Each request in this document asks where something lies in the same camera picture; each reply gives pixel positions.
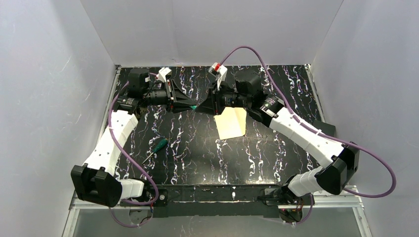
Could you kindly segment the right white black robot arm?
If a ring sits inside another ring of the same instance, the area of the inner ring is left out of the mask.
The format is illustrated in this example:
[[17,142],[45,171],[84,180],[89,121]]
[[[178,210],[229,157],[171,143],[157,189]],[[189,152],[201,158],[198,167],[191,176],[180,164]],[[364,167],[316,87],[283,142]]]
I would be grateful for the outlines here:
[[252,72],[244,80],[235,79],[235,88],[225,82],[226,68],[210,68],[209,74],[215,82],[195,109],[197,112],[216,116],[228,107],[243,108],[253,120],[285,135],[318,162],[318,168],[291,177],[277,191],[278,198],[296,198],[317,191],[332,195],[342,192],[357,169],[356,149],[327,139],[305,120],[294,118],[282,99],[264,93],[259,74]]

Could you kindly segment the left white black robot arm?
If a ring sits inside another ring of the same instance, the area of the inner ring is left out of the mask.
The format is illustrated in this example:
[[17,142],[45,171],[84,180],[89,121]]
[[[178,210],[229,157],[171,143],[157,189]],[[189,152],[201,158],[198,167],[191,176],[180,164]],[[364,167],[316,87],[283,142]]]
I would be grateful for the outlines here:
[[143,195],[143,181],[114,177],[116,164],[120,155],[129,157],[124,144],[148,107],[165,106],[174,114],[194,108],[195,103],[179,89],[171,73],[169,67],[163,67],[158,73],[146,69],[128,74],[109,106],[107,127],[96,147],[82,165],[74,165],[71,170],[79,199],[114,207],[124,199]]

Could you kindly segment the cream envelope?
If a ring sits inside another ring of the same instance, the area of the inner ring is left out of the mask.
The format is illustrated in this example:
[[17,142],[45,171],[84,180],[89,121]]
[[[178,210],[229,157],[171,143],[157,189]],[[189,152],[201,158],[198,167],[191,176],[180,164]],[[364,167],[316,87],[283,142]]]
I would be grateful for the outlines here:
[[244,108],[226,107],[221,115],[215,115],[220,140],[237,138],[246,133],[247,112]]

